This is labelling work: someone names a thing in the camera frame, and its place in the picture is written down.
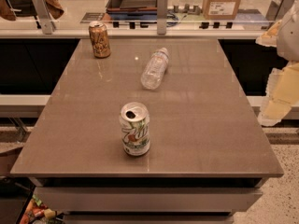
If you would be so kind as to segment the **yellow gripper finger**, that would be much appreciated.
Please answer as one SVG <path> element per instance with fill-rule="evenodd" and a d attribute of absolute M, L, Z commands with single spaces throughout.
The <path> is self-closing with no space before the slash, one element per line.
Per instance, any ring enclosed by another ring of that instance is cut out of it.
<path fill-rule="evenodd" d="M 299 102 L 299 63 L 288 62 L 282 69 L 273 68 L 265 91 L 258 121 L 271 127 L 281 122 Z"/>
<path fill-rule="evenodd" d="M 267 31 L 256 38 L 255 43 L 264 47 L 279 46 L 281 24 L 282 20 L 276 21 Z"/>

